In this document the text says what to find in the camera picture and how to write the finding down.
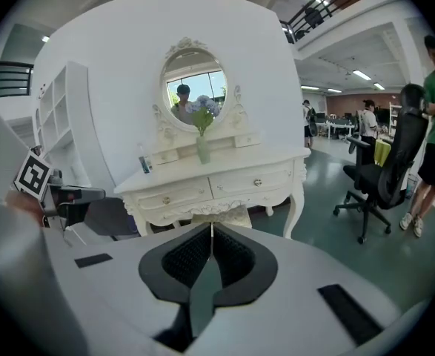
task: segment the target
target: window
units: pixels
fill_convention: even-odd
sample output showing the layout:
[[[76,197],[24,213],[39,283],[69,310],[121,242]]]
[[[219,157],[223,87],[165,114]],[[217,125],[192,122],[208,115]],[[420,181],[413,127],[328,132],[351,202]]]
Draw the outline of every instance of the window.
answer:
[[[189,86],[190,102],[196,101],[201,95],[207,95],[222,106],[225,95],[227,94],[227,84],[225,83],[225,77],[222,71],[188,76],[187,78],[177,79],[167,83],[167,93],[170,98],[171,107],[179,101],[177,96],[179,85]]]

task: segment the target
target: drawer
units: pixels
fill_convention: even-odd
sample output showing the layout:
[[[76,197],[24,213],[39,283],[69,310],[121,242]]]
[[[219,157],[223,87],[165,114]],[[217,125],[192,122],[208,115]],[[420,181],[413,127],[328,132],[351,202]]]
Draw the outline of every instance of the drawer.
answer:
[[[214,199],[281,188],[293,181],[293,161],[228,171],[209,177]]]
[[[212,192],[206,177],[170,183],[133,193],[133,200],[143,210],[178,207],[211,199]]]

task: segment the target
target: yellow cloth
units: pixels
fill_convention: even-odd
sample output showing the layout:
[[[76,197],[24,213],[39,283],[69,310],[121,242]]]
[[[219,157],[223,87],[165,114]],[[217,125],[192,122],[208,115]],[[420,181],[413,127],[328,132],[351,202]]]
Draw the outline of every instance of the yellow cloth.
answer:
[[[388,154],[390,153],[390,149],[392,149],[390,144],[383,142],[381,139],[375,141],[375,154],[373,157],[377,165],[383,166],[387,160]]]

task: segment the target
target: curved table leg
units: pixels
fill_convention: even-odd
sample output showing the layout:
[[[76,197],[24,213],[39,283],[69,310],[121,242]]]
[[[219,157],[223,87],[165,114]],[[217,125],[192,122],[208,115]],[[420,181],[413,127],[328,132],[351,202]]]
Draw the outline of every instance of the curved table leg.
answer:
[[[305,196],[303,194],[302,185],[300,185],[297,189],[295,189],[295,191],[291,193],[290,201],[290,212],[288,212],[285,227],[283,228],[283,237],[286,239],[291,238],[291,232],[293,231],[293,227],[301,216],[303,206],[305,205]]]
[[[133,217],[135,220],[136,228],[140,236],[147,236],[151,231],[150,223],[148,223],[142,216],[140,210],[134,206],[133,200],[130,197],[123,197],[123,204],[127,213]]]

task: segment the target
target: black rubber pad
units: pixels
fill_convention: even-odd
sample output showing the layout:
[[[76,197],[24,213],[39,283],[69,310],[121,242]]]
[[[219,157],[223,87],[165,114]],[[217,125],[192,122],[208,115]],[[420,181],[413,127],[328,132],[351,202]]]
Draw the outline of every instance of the black rubber pad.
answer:
[[[383,328],[340,285],[318,289],[357,346],[376,337]]]
[[[75,261],[79,268],[85,268],[87,266],[104,263],[105,261],[108,260],[113,260],[113,258],[109,254],[101,253],[101,254],[96,254],[95,256],[78,258]]]

